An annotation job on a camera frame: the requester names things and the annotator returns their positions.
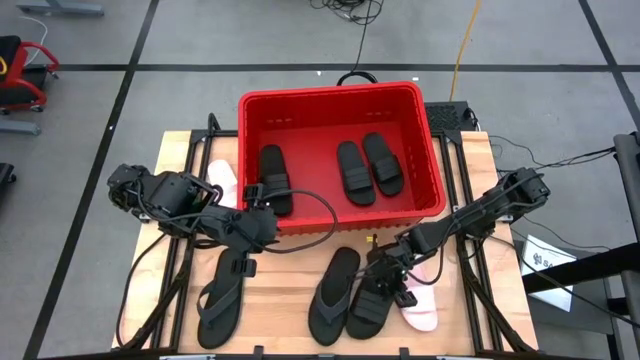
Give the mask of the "red rolling cart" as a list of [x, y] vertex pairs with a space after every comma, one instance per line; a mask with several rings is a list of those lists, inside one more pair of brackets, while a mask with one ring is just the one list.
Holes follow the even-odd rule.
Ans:
[[[50, 62], [28, 65], [28, 48], [40, 50]], [[58, 68], [58, 59], [43, 45], [23, 42], [16, 35], [0, 36], [0, 114], [43, 112], [48, 102], [45, 81], [48, 75], [58, 79]]]

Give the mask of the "red plastic bin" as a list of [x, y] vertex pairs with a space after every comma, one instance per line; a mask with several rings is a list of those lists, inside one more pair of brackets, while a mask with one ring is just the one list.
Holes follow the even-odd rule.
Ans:
[[[398, 157], [405, 184], [357, 206], [344, 192], [337, 149], [352, 141], [362, 151], [373, 132]], [[278, 221], [284, 235], [408, 226], [445, 208], [423, 95], [412, 82], [247, 93], [238, 104], [240, 188], [258, 182], [260, 151], [270, 144], [281, 148], [295, 191], [292, 213]]]

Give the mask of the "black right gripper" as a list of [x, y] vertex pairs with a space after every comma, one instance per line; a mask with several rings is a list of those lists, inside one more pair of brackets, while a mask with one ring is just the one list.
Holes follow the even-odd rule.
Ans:
[[372, 248], [367, 253], [366, 278], [372, 279], [391, 295], [400, 308], [416, 305], [416, 298], [404, 285], [412, 262], [411, 252], [400, 243], [380, 246], [378, 235], [373, 235], [376, 242], [371, 244]]

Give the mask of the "black perforated box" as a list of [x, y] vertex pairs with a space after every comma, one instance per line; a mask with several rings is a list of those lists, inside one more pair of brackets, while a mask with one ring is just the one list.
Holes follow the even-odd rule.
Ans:
[[427, 120], [433, 132], [478, 131], [478, 119], [467, 101], [425, 102]]

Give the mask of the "black flip-flop sandal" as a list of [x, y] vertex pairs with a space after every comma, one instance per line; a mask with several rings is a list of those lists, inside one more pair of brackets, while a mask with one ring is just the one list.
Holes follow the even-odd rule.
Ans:
[[318, 283], [308, 311], [312, 338], [322, 346], [334, 344], [347, 320], [360, 255], [349, 247], [336, 250]]
[[225, 249], [219, 256], [214, 278], [200, 291], [197, 311], [200, 317], [197, 330], [202, 348], [215, 349], [234, 334], [239, 322], [244, 277], [234, 270], [245, 259], [243, 253]]

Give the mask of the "black desk frame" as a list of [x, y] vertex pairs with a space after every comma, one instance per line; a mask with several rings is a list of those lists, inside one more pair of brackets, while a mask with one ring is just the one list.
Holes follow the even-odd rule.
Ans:
[[[640, 243], [601, 253], [564, 251], [577, 260], [522, 276], [533, 320], [603, 334], [613, 360], [622, 359], [616, 322], [628, 320], [640, 353]], [[531, 296], [551, 289], [572, 295], [569, 312]]]

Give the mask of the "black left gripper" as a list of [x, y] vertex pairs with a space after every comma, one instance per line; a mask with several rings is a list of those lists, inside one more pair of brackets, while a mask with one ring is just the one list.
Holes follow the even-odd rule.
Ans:
[[249, 201], [245, 210], [222, 207], [219, 242], [241, 255], [240, 260], [234, 261], [232, 271], [243, 277], [254, 277], [257, 261], [250, 259], [249, 255], [259, 254], [275, 242], [277, 217], [266, 204], [262, 183], [247, 185], [243, 199]]

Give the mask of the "black slide sandal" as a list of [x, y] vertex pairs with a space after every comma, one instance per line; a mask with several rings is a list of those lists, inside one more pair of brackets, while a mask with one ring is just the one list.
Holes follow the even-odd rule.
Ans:
[[341, 142], [337, 157], [347, 198], [357, 206], [372, 205], [376, 201], [373, 181], [357, 145], [352, 141]]
[[260, 151], [259, 180], [264, 185], [267, 202], [277, 216], [288, 216], [293, 211], [292, 194], [282, 150], [277, 145], [266, 145]]
[[394, 298], [372, 279], [362, 279], [349, 308], [347, 334], [359, 340], [376, 336], [382, 330], [393, 303]]
[[377, 132], [369, 133], [362, 145], [381, 193], [387, 197], [398, 195], [404, 187], [404, 174], [398, 157], [384, 137]]

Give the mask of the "pale pink slide sandal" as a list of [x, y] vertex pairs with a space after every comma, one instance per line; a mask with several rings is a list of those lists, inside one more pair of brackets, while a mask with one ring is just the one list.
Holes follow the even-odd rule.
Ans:
[[432, 285], [423, 285], [411, 277], [414, 275], [423, 282], [427, 281], [423, 264], [415, 266], [409, 274], [410, 276], [404, 282], [404, 285], [414, 295], [417, 304], [411, 307], [403, 307], [401, 314], [411, 327], [421, 332], [433, 331], [438, 325], [434, 287]]
[[238, 180], [226, 160], [214, 160], [208, 165], [207, 180], [211, 185], [219, 185], [222, 188], [223, 195], [219, 202], [221, 206], [237, 207]]

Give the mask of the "black aluminium table frame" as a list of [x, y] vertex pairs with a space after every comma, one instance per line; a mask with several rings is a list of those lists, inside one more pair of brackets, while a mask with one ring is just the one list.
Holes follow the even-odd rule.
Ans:
[[[163, 134], [155, 171], [183, 170], [194, 137], [194, 173], [200, 168], [206, 130], [166, 131]], [[486, 132], [461, 132], [462, 147], [474, 198], [497, 182], [495, 163]], [[221, 248], [196, 250], [189, 285], [183, 300], [185, 312], [178, 319], [177, 297], [169, 302], [159, 321], [161, 328], [158, 349], [168, 349], [171, 332], [181, 325], [177, 352], [187, 355], [215, 355], [214, 360], [248, 357], [256, 346], [263, 347], [263, 359], [334, 360], [351, 356], [374, 359], [390, 356], [398, 360], [400, 348], [417, 356], [471, 356], [474, 353], [470, 320], [466, 307], [463, 278], [457, 263], [456, 245], [452, 238], [445, 247], [442, 278], [435, 284], [438, 326], [432, 332], [412, 328], [395, 304], [382, 331], [368, 340], [357, 340], [343, 332], [340, 339], [323, 347], [311, 337], [307, 327], [307, 309], [312, 293], [335, 249], [352, 246], [361, 252], [362, 261], [367, 246], [365, 237], [371, 231], [338, 232], [327, 243], [291, 256], [258, 255], [258, 273], [245, 283], [244, 304], [240, 323], [231, 339], [214, 350], [201, 348], [197, 341], [196, 298], [201, 288], [214, 276]], [[171, 242], [164, 238], [146, 255], [131, 280], [128, 299], [121, 316], [120, 335], [123, 343], [131, 340], [151, 314], [160, 299], [167, 257], [171, 244], [176, 251], [174, 265], [169, 264], [171, 280], [179, 272], [185, 240]], [[521, 280], [520, 265], [515, 250], [503, 242], [489, 239], [484, 243], [484, 255], [492, 287], [493, 300], [510, 326], [530, 347], [538, 350], [527, 295]]]

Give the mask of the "white printed paper sheet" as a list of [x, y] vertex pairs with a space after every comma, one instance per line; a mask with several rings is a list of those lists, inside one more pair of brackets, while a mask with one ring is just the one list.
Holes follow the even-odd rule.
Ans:
[[[521, 275], [533, 274], [557, 265], [571, 263], [577, 257], [550, 245], [532, 235], [527, 236], [521, 251]], [[561, 289], [551, 289], [534, 292], [531, 296], [557, 309], [569, 312], [572, 305], [572, 295]]]

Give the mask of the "grey metal post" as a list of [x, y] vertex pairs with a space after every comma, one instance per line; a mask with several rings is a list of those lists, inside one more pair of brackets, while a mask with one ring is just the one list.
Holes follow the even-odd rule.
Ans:
[[614, 158], [619, 167], [637, 241], [640, 242], [640, 132], [613, 138]]

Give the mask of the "grey metal beam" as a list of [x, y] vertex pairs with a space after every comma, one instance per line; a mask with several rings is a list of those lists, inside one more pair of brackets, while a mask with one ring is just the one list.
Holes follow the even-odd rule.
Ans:
[[41, 134], [41, 128], [32, 122], [0, 118], [0, 132], [39, 136]]
[[105, 14], [104, 7], [99, 4], [74, 0], [18, 0], [16, 7], [25, 13], [38, 12], [87, 16], [103, 16]]

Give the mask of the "black chair caster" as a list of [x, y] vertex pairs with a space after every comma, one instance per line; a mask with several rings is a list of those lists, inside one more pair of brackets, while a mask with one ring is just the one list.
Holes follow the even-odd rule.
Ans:
[[8, 188], [17, 177], [14, 174], [15, 167], [9, 163], [0, 163], [0, 199], [7, 193]]

